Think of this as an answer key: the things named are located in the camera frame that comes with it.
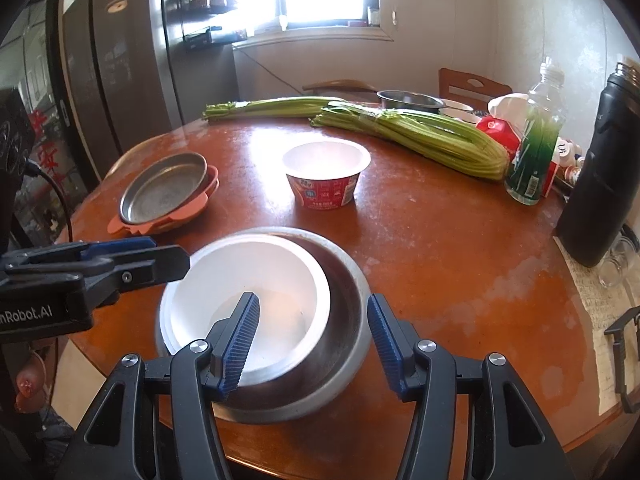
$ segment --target barcode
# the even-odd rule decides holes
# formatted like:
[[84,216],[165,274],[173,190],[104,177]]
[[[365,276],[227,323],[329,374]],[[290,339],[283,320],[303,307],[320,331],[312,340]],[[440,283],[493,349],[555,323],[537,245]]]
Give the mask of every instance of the barcode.
[[527,184],[527,190],[525,191],[524,196],[526,196],[527,198],[531,198],[532,196],[534,196],[536,190],[538,189],[538,182],[540,182],[540,179],[536,176],[532,176],[529,179],[529,184]]

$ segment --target floor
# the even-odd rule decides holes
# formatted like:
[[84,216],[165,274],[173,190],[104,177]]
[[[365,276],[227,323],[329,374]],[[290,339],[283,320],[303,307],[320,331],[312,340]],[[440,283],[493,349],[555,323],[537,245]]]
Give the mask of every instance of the floor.
[[[104,376],[68,341],[58,366],[58,378],[53,407],[73,428],[76,428],[87,407],[104,383]],[[634,424],[637,415],[623,415],[608,428],[568,453],[576,480],[594,480],[618,451]],[[235,480],[266,480],[273,477],[230,464]]]

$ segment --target metal bowl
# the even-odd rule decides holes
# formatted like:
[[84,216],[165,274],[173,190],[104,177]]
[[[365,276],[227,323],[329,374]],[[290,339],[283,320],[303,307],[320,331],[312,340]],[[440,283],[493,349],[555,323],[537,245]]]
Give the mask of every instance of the metal bowl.
[[443,101],[435,97],[403,90],[383,90],[377,96],[382,101],[383,108],[404,108],[437,114],[445,106]]
[[[244,424],[272,424],[314,412],[351,382],[369,351],[367,323],[369,284],[353,259],[320,235],[287,227],[248,229],[239,234],[270,234],[291,240],[318,261],[329,282],[331,307],[320,341],[288,373],[232,392],[224,404],[214,404],[216,417]],[[156,346],[169,355],[156,322]]]
[[169,155],[140,173],[120,200],[120,218],[126,224],[145,224],[185,203],[207,174],[199,153]]

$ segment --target bunch of celery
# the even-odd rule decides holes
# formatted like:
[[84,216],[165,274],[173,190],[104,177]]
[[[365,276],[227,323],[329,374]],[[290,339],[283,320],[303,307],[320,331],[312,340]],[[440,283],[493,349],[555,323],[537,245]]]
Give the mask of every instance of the bunch of celery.
[[454,170],[501,180],[507,151],[486,133],[446,116],[414,110],[376,110],[331,102],[311,121],[392,140]]
[[207,105],[202,117],[206,120],[254,118],[254,117],[306,117],[312,118],[320,113],[329,102],[342,101],[335,97],[301,96],[245,101],[241,103],[220,103]]

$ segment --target window sill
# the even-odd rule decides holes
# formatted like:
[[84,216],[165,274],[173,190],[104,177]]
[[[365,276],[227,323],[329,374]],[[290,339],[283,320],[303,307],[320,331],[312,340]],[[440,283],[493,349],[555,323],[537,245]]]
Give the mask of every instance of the window sill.
[[377,40],[393,41],[380,27],[309,27],[265,32],[234,43],[235,48],[308,40]]

